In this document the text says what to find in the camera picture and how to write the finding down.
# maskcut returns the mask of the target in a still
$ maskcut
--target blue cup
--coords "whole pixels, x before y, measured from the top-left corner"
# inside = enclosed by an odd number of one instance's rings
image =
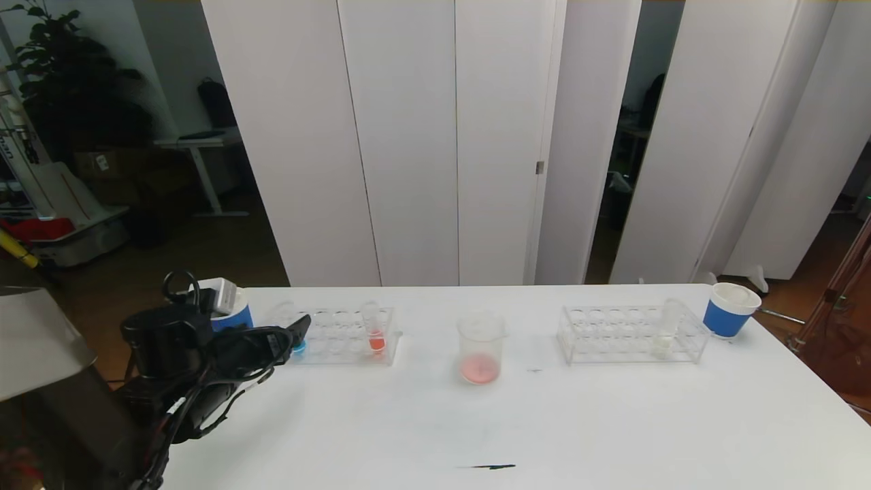
[[[744,286],[718,282],[713,285],[703,322],[716,336],[735,337],[761,305],[762,298]]]

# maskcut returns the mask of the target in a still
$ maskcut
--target cardboard box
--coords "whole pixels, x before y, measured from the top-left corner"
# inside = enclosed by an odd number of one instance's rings
[[[111,149],[76,153],[76,169],[82,180],[121,179],[138,174],[152,157],[148,148]]]
[[[180,190],[199,195],[198,185],[187,167],[159,168],[126,179],[88,182],[101,204],[136,208],[155,208],[171,201],[166,196]]]
[[[76,153],[76,169],[81,180],[116,180],[134,177],[168,167],[192,167],[187,155],[162,148],[108,148],[98,152]]]

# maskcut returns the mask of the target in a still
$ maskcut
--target potted plant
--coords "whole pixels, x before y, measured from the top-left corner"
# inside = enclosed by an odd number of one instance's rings
[[[146,146],[153,139],[152,116],[128,98],[138,71],[118,68],[105,46],[83,36],[73,23],[81,13],[50,15],[36,0],[3,11],[21,10],[36,22],[30,41],[15,49],[7,66],[24,75],[24,109],[54,160],[95,146]]]

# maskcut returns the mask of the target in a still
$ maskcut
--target cable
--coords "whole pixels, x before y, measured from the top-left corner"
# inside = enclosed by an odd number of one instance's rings
[[[262,385],[267,379],[269,379],[273,375],[274,372],[275,372],[275,368],[269,368],[269,371],[266,374],[264,374],[260,379],[255,381],[253,385],[246,386],[245,388],[241,389],[238,393],[236,393],[235,396],[230,398],[230,403],[228,403],[226,405],[226,408],[218,416],[218,418],[214,422],[212,422],[208,427],[206,427],[205,429],[198,429],[196,431],[196,433],[193,436],[191,436],[191,439],[200,439],[203,436],[207,435],[209,432],[213,431],[215,429],[215,427],[217,427],[218,425],[220,425],[221,422],[226,420],[226,415],[230,412],[230,409],[233,408],[233,404],[236,403],[236,400],[238,400],[239,397],[241,397],[245,393],[250,392],[251,390],[253,390],[257,386]]]
[[[172,279],[172,273],[170,273],[170,275],[168,275],[166,277],[166,279],[164,279],[164,286],[165,287],[169,283],[168,280],[171,280],[171,279]],[[272,360],[265,367],[257,370],[256,372],[254,372],[252,374],[247,374],[245,376],[236,377],[236,378],[215,378],[215,379],[208,379],[207,380],[206,374],[208,372],[215,372],[216,374],[217,374],[217,372],[215,371],[214,366],[212,366],[210,364],[206,364],[204,366],[204,370],[203,370],[202,374],[200,375],[199,379],[197,380],[197,383],[188,392],[188,393],[190,393],[190,396],[185,397],[185,401],[183,402],[183,405],[178,409],[178,411],[177,411],[178,415],[175,415],[174,413],[168,414],[169,417],[166,418],[167,421],[171,417],[175,417],[175,420],[173,420],[169,431],[167,431],[166,439],[164,439],[164,442],[160,446],[159,451],[154,453],[153,457],[149,458],[149,460],[151,461],[151,464],[149,465],[148,470],[145,472],[145,475],[142,477],[142,480],[140,481],[140,483],[137,487],[137,490],[143,490],[143,489],[147,488],[146,485],[151,485],[153,483],[153,481],[155,481],[157,478],[159,478],[159,475],[163,472],[163,467],[165,467],[165,460],[168,460],[169,448],[170,448],[170,445],[172,444],[172,440],[175,439],[176,434],[178,434],[179,428],[181,427],[181,423],[185,419],[185,415],[187,415],[187,412],[191,409],[191,406],[193,406],[193,404],[196,402],[198,395],[206,387],[212,386],[212,385],[234,385],[237,383],[245,383],[247,381],[253,381],[255,379],[257,380],[256,383],[254,383],[253,385],[250,385],[250,386],[246,387],[245,389],[237,392],[232,398],[230,398],[230,402],[227,404],[226,409],[224,409],[224,411],[220,414],[218,419],[215,420],[213,423],[211,423],[205,429],[201,429],[201,430],[196,431],[196,433],[192,437],[192,439],[202,438],[203,436],[205,436],[209,432],[213,431],[215,429],[215,427],[217,427],[220,423],[222,423],[224,420],[226,420],[226,418],[227,418],[226,415],[230,412],[230,408],[233,407],[233,403],[237,399],[239,399],[239,397],[242,396],[244,393],[251,391],[254,387],[264,383],[267,379],[269,379],[273,375],[273,373],[275,372],[275,368],[274,368],[275,364],[278,363],[285,356],[285,354],[287,354],[287,351],[291,348],[291,345],[294,342],[293,334],[291,332],[289,332],[287,329],[282,329],[281,327],[258,327],[256,329],[234,330],[234,331],[227,332],[227,333],[221,335],[221,337],[224,337],[224,338],[226,338],[226,337],[256,337],[256,336],[260,336],[260,335],[266,335],[268,333],[280,333],[281,335],[284,335],[287,338],[287,345],[283,346],[283,348],[279,349],[279,352],[272,358]],[[153,441],[157,438],[157,435],[160,433],[160,431],[162,431],[162,429],[166,425],[166,423],[167,422],[165,422],[163,420],[159,423],[158,427],[155,429],[154,436],[152,436],[152,443],[151,444],[153,444]]]
[[[154,433],[152,435],[151,442],[149,443],[148,447],[146,448],[146,454],[145,454],[145,464],[148,465],[149,460],[151,461],[151,464],[148,466],[148,470],[145,471],[145,474],[143,475],[142,480],[139,482],[139,485],[137,486],[137,490],[142,490],[142,489],[146,488],[145,485],[151,485],[151,483],[155,479],[155,477],[159,478],[160,474],[163,473],[162,466],[165,466],[164,459],[169,458],[169,447],[172,445],[172,440],[175,439],[176,434],[179,433],[179,428],[181,427],[181,422],[185,419],[185,415],[187,415],[187,412],[191,409],[191,406],[193,406],[193,404],[196,401],[197,397],[199,396],[200,392],[203,391],[203,388],[206,387],[203,384],[203,382],[205,381],[206,375],[208,374],[208,372],[210,370],[211,370],[211,366],[208,363],[203,365],[203,370],[200,372],[199,376],[197,377],[197,382],[191,387],[190,390],[188,390],[188,392],[185,394],[184,397],[179,398],[179,400],[176,400],[176,403],[173,404],[173,407],[171,407],[170,410],[167,411],[166,415],[164,416],[164,419],[162,419],[160,421],[160,423],[158,424],[158,426],[155,428]],[[182,402],[182,405],[176,406],[176,404],[182,399],[184,399],[184,401]],[[175,413],[177,413],[178,416],[172,422],[172,425],[170,426],[169,431],[166,433],[166,438],[164,439],[163,443],[160,445],[159,451],[157,451],[153,455],[151,453],[147,452],[154,445],[154,441],[157,440],[157,437],[160,435],[164,426],[175,415]]]
[[[174,270],[164,277],[163,284],[160,286],[160,292],[163,294],[164,298],[168,299],[171,303],[187,302],[187,295],[171,293],[169,290],[169,284],[172,282],[172,279],[175,278],[176,274],[187,276],[188,286],[193,287],[193,303],[199,306],[199,282],[197,281],[197,278],[193,276],[191,271],[187,269]]]

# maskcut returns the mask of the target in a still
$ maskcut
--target pink liquid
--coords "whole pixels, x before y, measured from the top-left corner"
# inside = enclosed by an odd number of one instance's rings
[[[475,385],[486,385],[499,378],[499,363],[487,354],[472,354],[460,361],[460,374]]]

